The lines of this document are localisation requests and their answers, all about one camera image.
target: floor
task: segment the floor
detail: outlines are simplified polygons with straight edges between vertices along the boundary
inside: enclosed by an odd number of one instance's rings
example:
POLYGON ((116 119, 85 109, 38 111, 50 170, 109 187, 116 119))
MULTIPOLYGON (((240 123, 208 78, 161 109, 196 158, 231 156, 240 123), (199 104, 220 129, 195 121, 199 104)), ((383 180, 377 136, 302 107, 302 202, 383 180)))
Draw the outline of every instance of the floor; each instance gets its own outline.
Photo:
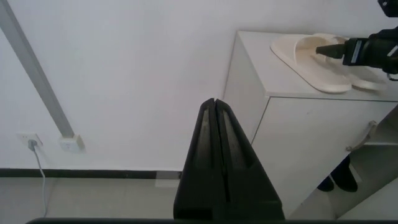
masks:
MULTIPOLYGON (((46 179, 47 217, 173 218, 178 180, 46 179)), ((42 216, 41 178, 0 178, 0 223, 42 216)), ((291 219, 334 219, 327 196, 315 191, 291 219)))

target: white slipper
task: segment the white slipper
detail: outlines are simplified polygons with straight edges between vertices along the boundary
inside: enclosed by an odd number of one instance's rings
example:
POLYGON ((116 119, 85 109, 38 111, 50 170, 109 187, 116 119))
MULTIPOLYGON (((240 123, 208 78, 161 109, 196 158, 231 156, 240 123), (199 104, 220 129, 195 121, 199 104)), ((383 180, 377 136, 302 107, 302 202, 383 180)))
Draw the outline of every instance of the white slipper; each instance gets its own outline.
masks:
MULTIPOLYGON (((333 44, 343 44, 347 40, 345 37, 340 37, 333 34, 314 35, 323 37, 333 44)), ((326 58, 326 61, 336 69, 340 69, 341 73, 344 73, 345 76, 348 77, 353 86, 376 91, 385 90, 387 88, 386 83, 365 66, 340 66, 343 63, 343 59, 326 58)))
POLYGON ((315 53, 317 47, 331 44, 321 36, 289 34, 275 40, 271 50, 317 90, 344 93, 351 89, 350 80, 328 63, 326 56, 315 53))

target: black shoe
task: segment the black shoe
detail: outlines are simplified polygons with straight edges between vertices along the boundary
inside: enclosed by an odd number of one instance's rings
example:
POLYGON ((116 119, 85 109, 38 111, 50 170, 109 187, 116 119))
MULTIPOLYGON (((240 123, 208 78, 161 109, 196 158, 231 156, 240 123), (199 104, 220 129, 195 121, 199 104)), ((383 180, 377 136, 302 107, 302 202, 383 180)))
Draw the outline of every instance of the black shoe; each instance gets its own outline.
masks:
POLYGON ((347 156, 331 173, 336 185, 347 192, 356 192, 358 185, 349 169, 349 157, 347 156))
POLYGON ((331 181, 330 177, 327 177, 317 188, 323 192, 329 192, 335 188, 335 185, 331 181))

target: gray tile floor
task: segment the gray tile floor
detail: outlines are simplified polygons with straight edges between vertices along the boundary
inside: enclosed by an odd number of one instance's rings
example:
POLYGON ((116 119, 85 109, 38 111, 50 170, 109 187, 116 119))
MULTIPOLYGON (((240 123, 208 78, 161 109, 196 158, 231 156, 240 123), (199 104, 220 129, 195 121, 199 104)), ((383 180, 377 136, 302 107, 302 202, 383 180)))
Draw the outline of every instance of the gray tile floor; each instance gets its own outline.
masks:
MULTIPOLYGON (((47 217, 173 218, 178 180, 46 179, 47 217)), ((41 178, 0 178, 0 223, 43 214, 41 178)))

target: cabinet top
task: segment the cabinet top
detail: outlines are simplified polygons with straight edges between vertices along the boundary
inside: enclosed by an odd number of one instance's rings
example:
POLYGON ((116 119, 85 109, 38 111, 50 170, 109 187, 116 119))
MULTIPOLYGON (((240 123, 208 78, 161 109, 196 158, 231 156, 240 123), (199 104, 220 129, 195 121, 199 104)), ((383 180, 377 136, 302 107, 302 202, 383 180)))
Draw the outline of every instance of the cabinet top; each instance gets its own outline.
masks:
POLYGON ((309 85, 271 50, 272 41, 283 34, 238 31, 238 37, 264 87, 265 96, 289 98, 326 98, 339 100, 398 101, 398 82, 388 80, 380 69, 371 69, 387 83, 381 92, 353 88, 346 93, 330 94, 309 85))

